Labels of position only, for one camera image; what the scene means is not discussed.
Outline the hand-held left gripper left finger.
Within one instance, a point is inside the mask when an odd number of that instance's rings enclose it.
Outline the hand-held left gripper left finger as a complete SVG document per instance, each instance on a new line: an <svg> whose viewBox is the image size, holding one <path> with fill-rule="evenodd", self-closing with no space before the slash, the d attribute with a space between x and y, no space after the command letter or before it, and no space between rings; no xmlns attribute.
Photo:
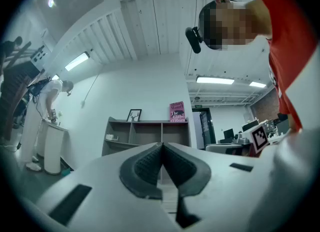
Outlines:
<svg viewBox="0 0 320 232"><path fill-rule="evenodd" d="M132 194L120 180L121 164L148 150L142 145L97 158L49 187L28 214L48 232L180 232L160 200Z"/></svg>

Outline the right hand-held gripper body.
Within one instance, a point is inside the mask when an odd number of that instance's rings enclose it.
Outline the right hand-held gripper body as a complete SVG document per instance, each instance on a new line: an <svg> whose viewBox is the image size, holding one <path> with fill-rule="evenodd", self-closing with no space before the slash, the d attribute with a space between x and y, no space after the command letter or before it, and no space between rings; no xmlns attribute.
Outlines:
<svg viewBox="0 0 320 232"><path fill-rule="evenodd" d="M250 157L258 157L262 150L269 145L268 136L262 124L252 127L249 132L251 148Z"/></svg>

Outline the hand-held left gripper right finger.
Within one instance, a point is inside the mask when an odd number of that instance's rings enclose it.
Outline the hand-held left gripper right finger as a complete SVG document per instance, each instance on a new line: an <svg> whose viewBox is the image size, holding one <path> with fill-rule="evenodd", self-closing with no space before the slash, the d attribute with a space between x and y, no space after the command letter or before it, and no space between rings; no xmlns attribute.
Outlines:
<svg viewBox="0 0 320 232"><path fill-rule="evenodd" d="M272 146L252 158L164 143L162 161L178 189L176 220L167 218L162 231L253 231L250 219L270 183Z"/></svg>

